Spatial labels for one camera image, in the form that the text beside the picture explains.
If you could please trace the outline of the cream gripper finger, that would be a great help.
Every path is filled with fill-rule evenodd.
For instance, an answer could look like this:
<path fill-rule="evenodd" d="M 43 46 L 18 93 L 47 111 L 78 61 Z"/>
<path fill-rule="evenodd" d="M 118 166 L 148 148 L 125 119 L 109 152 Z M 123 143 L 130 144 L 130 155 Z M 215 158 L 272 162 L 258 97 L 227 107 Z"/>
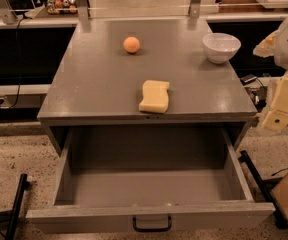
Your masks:
<path fill-rule="evenodd" d="M 270 132 L 280 132 L 288 125 L 288 114 L 267 110 L 262 114 L 261 127 Z"/>
<path fill-rule="evenodd" d="M 253 54 L 262 58 L 273 56 L 275 51 L 275 39 L 277 34 L 278 31 L 270 33 L 254 48 Z"/>

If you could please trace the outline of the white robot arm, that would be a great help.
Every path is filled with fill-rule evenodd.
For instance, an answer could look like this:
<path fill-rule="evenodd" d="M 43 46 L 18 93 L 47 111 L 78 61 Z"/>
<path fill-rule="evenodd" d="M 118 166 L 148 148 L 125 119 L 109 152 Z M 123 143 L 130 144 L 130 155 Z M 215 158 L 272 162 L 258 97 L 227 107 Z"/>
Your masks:
<path fill-rule="evenodd" d="M 279 80 L 269 84 L 266 106 L 259 118 L 258 131 L 272 135 L 288 125 L 288 16 L 254 48 L 253 54 L 263 58 L 273 56 L 275 64 L 286 70 Z"/>

